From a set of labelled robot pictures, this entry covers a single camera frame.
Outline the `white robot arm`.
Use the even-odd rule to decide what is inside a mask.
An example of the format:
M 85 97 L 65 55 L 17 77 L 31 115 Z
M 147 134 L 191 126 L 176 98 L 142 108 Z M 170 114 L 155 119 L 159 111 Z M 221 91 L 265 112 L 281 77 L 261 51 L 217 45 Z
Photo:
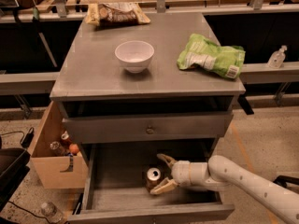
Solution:
M 264 179 L 223 156 L 213 155 L 208 162 L 176 161 L 162 153 L 157 158 L 166 163 L 172 178 L 166 177 L 155 186 L 150 191 L 152 195 L 159 195 L 176 187 L 221 191 L 233 184 L 287 224 L 299 224 L 297 193 Z

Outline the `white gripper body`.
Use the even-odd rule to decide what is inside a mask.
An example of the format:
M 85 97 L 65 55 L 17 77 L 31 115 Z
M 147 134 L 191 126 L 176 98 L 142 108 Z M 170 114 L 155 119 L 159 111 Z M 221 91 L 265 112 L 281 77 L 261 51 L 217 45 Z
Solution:
M 171 176 L 181 187 L 205 187 L 209 171 L 206 162 L 177 161 L 171 169 Z

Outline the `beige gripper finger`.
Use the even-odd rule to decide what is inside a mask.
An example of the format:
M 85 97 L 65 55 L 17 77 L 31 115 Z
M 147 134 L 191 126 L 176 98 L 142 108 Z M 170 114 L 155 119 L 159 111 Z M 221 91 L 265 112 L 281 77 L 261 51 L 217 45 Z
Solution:
M 160 195 L 175 189 L 177 186 L 178 184 L 174 179 L 169 179 L 168 177 L 166 177 L 159 185 L 155 186 L 150 191 L 150 194 Z
M 161 161 L 164 161 L 169 168 L 172 168 L 174 164 L 177 162 L 173 157 L 165 155 L 163 153 L 159 153 L 157 158 Z

